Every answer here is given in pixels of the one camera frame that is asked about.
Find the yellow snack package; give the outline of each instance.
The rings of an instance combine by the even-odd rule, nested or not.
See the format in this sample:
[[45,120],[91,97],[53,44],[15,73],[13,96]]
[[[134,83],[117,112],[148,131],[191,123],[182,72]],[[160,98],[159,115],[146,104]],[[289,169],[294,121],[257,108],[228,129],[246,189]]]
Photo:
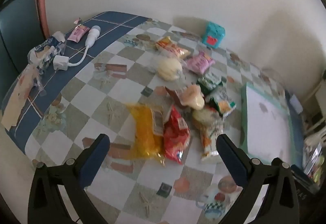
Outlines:
[[164,165],[164,125],[161,107],[127,105],[136,121],[135,143],[130,158],[155,158]]

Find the red label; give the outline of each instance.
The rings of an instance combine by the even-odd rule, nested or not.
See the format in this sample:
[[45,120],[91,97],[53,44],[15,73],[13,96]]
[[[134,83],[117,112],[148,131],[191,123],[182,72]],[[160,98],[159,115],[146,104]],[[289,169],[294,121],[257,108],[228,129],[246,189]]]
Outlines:
[[211,36],[208,36],[206,42],[207,42],[208,44],[210,44],[210,45],[215,45],[216,42],[217,42],[217,39],[216,39],[216,38],[213,38],[213,37],[211,37]]

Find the teal box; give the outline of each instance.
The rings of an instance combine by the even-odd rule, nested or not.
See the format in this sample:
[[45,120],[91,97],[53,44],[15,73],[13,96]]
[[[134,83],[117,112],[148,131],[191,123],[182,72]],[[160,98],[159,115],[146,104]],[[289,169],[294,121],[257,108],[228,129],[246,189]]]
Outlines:
[[222,26],[210,21],[206,27],[206,32],[203,36],[202,43],[208,47],[216,49],[224,36],[225,29]]

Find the pink snack package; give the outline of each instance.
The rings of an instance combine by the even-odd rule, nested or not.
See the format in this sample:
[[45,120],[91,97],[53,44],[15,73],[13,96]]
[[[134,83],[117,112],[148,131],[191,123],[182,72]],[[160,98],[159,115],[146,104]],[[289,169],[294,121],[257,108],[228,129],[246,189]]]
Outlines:
[[186,64],[189,70],[203,75],[211,65],[215,64],[215,61],[205,52],[199,51],[199,54],[188,59]]
[[68,40],[70,41],[74,41],[74,42],[79,42],[79,40],[81,39],[81,37],[87,33],[90,30],[90,28],[79,24],[77,25],[74,30],[72,31],[72,33],[70,34],[70,36],[68,37]]

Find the wall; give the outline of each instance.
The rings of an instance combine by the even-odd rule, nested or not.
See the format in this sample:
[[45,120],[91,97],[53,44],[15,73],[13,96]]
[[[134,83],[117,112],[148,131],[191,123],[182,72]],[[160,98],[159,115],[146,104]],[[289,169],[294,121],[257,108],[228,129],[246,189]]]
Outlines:
[[326,10],[320,0],[46,0],[50,32],[101,11],[133,13],[197,33],[205,21],[226,29],[221,43],[244,60],[273,68],[304,96],[325,66]]

